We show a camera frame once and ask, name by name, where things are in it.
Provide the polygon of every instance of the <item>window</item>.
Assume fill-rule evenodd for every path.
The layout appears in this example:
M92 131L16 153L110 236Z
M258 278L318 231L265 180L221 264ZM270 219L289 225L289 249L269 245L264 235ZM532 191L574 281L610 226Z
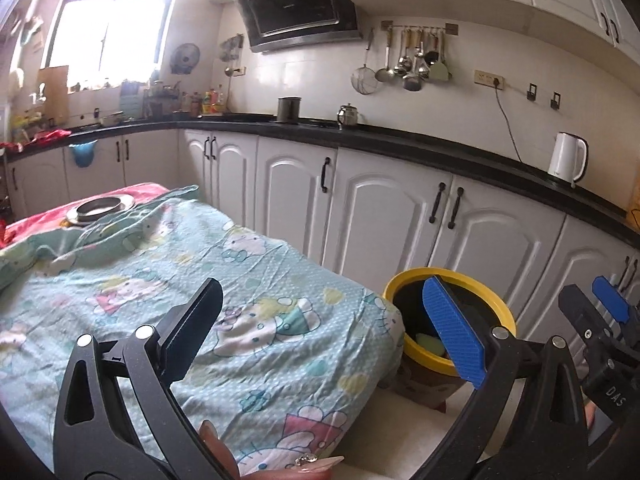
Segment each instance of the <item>window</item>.
M146 81L159 61L171 0L63 0L46 66L67 84Z

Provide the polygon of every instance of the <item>red cloth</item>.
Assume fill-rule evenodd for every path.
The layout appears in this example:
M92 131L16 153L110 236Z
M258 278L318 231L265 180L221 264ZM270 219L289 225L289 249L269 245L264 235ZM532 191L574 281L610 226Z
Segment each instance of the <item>red cloth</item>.
M136 184L135 186L123 187L122 189L116 189L108 193L102 193L100 195L83 198L82 200L77 200L76 202L66 205L61 205L55 209L50 209L44 213L23 218L22 220L18 220L17 222L9 225L4 232L4 236L0 239L0 247L7 247L7 245L13 242L19 242L20 240L24 240L27 236L36 233L43 233L45 231L58 229L66 220L66 213L71 208L80 205L82 202L86 202L87 200L112 194L129 194L136 200L136 204L142 204L155 199L167 191L169 191L167 188L160 186L159 184Z
M46 146L59 139L64 139L71 135L68 130L53 130L52 132L38 132L31 142L0 142L0 148L5 148L10 152L22 153L25 146Z

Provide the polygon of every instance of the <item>light blue bedsheet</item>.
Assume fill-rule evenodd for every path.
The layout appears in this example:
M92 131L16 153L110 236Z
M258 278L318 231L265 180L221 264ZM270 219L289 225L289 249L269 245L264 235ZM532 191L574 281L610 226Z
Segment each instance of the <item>light blue bedsheet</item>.
M233 225L196 194L176 190L0 251L0 400L50 467L76 338L156 324L207 277L222 284L223 311L172 392L194 427L213 421L243 474L331 453L395 371L404 330L395 307L286 242ZM123 383L145 449L160 456Z

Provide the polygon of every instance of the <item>white electric kettle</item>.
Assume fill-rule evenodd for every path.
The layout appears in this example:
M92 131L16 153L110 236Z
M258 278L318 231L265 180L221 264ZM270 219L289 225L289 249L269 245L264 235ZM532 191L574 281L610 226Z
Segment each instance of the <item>white electric kettle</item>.
M581 160L578 159L578 151L582 151ZM556 147L549 165L550 175L571 182L579 182L587 171L589 161L589 145L582 137L566 132L558 133Z

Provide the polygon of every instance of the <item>stainless steel teapot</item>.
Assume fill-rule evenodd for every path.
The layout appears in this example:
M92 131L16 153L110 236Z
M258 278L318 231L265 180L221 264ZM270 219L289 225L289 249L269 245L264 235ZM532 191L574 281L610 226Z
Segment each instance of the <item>stainless steel teapot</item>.
M357 126L358 109L355 106L351 106L351 103L342 105L338 111L337 120L340 129Z

